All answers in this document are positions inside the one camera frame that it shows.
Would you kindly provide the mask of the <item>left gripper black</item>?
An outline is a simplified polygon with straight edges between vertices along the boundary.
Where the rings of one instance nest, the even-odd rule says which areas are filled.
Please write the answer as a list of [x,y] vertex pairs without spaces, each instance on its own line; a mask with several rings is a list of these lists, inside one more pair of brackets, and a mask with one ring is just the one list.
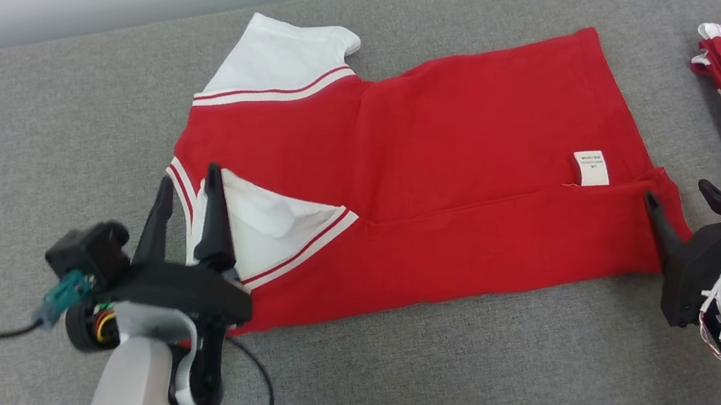
[[235,267],[235,248],[221,167],[211,163],[207,168],[201,187],[205,202],[201,237],[194,248],[195,259],[207,267],[164,261],[175,195],[170,177],[163,177],[131,266],[93,292],[96,303],[111,303],[115,319],[114,328],[96,328],[99,348],[113,348],[137,336],[159,340],[194,336],[251,320],[249,291],[222,275]]

